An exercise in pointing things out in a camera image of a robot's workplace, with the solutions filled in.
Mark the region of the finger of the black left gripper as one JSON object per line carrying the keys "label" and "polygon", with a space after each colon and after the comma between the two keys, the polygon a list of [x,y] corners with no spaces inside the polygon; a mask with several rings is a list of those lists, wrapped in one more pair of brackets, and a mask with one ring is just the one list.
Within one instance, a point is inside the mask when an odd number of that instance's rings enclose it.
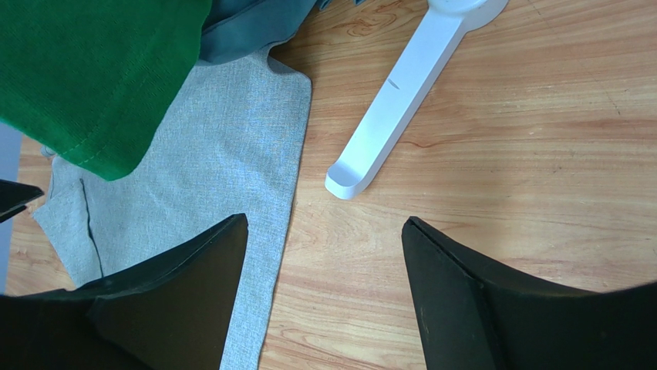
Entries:
{"label": "finger of the black left gripper", "polygon": [[1,219],[3,223],[27,208],[27,203],[44,195],[37,186],[1,180]]}

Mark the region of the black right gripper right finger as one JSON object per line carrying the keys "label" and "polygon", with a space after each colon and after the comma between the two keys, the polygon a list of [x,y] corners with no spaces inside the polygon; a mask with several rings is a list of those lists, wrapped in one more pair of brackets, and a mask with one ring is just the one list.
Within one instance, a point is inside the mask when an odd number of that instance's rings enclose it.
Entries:
{"label": "black right gripper right finger", "polygon": [[429,369],[654,369],[656,285],[597,293],[546,281],[418,217],[403,254]]}

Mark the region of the light grey cloth napkin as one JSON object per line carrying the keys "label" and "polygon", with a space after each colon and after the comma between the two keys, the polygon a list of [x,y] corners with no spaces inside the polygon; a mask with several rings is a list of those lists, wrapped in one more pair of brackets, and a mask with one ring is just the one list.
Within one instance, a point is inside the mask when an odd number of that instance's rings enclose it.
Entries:
{"label": "light grey cloth napkin", "polygon": [[244,214],[248,245],[220,368],[256,369],[311,97],[311,80],[267,50],[196,66],[130,175],[108,182],[56,156],[33,217],[80,286]]}

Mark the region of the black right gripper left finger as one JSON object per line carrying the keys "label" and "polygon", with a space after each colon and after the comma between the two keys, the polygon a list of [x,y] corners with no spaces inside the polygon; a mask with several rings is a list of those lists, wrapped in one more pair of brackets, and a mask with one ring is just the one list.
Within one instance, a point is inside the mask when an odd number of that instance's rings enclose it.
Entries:
{"label": "black right gripper left finger", "polygon": [[1,298],[3,369],[217,369],[248,239],[235,214],[84,284]]}

